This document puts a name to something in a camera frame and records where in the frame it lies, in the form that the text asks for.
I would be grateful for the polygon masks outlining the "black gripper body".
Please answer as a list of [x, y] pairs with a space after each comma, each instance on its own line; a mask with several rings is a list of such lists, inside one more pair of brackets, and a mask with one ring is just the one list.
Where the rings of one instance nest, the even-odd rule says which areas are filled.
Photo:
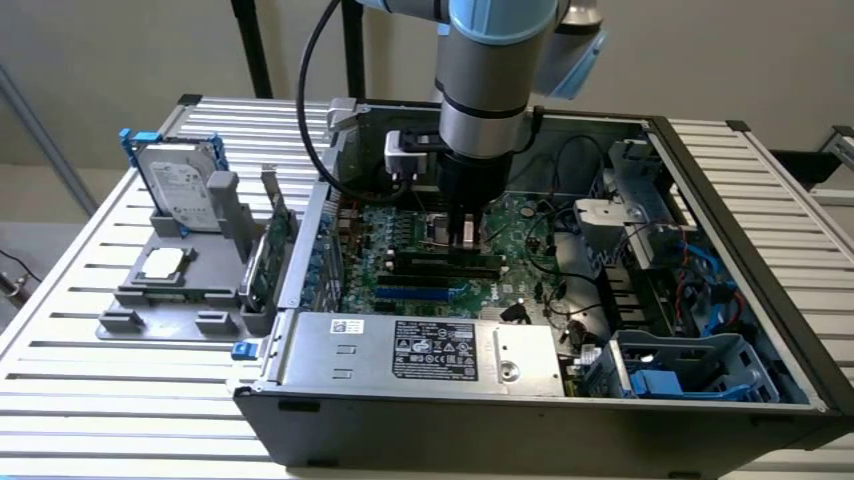
[[504, 192], [513, 154], [477, 159], [451, 152], [437, 159], [437, 187], [448, 212], [473, 213]]

